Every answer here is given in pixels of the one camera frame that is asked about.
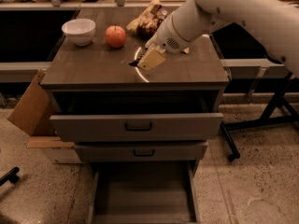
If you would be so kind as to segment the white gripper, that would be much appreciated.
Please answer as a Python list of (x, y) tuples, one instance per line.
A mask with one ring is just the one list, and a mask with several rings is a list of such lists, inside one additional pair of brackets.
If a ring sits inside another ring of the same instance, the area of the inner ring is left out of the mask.
[(138, 54), (137, 67), (149, 71), (162, 64), (165, 56), (157, 49), (171, 53), (179, 53), (186, 49), (191, 43), (187, 28), (188, 26), (178, 20), (174, 14), (169, 15), (146, 43), (146, 49)]

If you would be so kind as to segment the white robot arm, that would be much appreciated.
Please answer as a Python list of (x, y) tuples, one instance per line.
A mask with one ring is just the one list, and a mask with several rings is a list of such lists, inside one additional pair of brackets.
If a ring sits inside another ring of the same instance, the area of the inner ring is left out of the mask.
[(150, 70), (199, 36), (236, 23), (268, 56), (299, 76), (299, 8), (278, 0), (187, 0), (161, 23), (136, 66)]

